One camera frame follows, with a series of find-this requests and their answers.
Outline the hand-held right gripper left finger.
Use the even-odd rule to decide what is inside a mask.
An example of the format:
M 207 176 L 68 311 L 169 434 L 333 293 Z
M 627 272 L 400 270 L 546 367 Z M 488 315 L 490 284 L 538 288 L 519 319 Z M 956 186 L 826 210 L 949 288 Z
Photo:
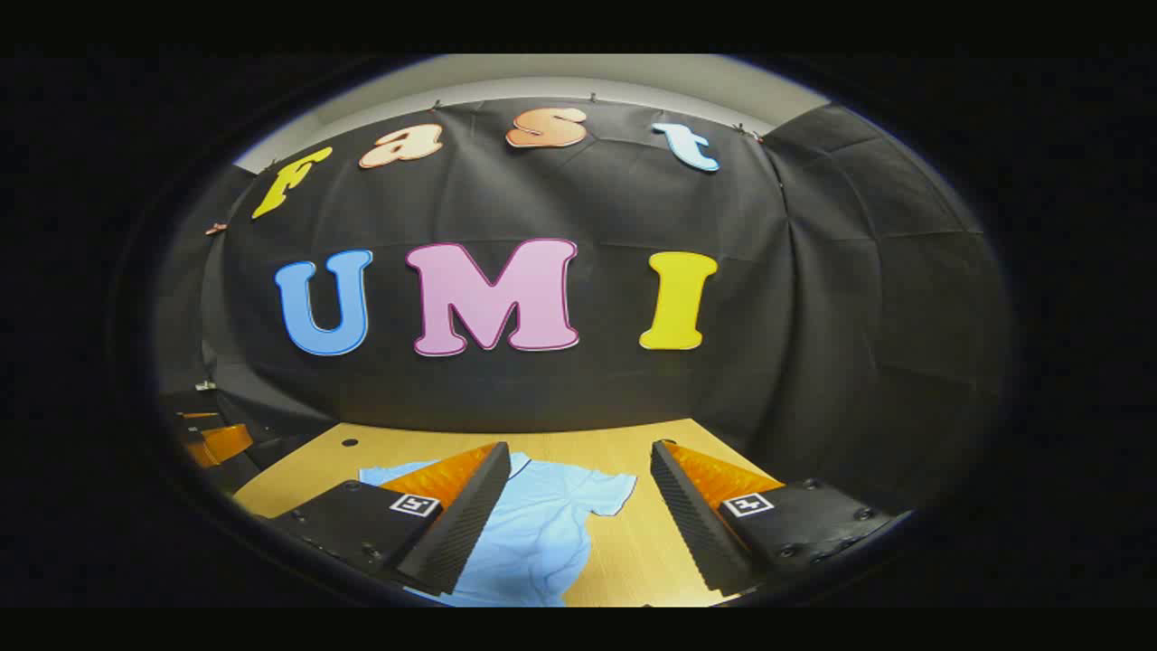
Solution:
M 504 442 L 379 484 L 347 479 L 271 524 L 373 580 L 454 592 L 513 469 Z

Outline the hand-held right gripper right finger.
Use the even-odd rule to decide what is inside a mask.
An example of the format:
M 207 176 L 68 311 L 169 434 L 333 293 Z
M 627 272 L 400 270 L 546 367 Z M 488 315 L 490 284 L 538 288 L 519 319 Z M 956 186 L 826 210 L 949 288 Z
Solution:
M 896 526 L 896 515 L 826 479 L 782 483 L 669 439 L 654 442 L 650 457 L 698 572 L 723 595 L 802 589 Z

